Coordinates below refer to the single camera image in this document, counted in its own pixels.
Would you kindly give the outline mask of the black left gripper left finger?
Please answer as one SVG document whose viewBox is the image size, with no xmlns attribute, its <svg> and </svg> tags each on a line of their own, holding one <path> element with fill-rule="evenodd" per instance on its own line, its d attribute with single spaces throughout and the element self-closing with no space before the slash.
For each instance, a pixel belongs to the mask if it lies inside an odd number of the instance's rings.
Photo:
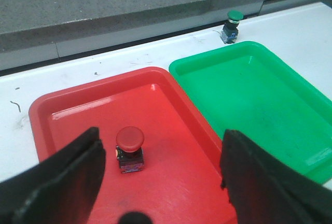
<svg viewBox="0 0 332 224">
<path fill-rule="evenodd" d="M 106 151 L 91 127 L 40 164 L 1 183 L 1 223 L 87 223 Z"/>
</svg>

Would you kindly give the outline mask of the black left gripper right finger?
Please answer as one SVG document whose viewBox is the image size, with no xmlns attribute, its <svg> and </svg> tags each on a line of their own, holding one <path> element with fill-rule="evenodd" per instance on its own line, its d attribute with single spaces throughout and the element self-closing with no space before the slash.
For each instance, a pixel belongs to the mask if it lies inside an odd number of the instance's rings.
<svg viewBox="0 0 332 224">
<path fill-rule="evenodd" d="M 240 131 L 224 132 L 220 169 L 238 223 L 331 223 L 331 191 Z"/>
</svg>

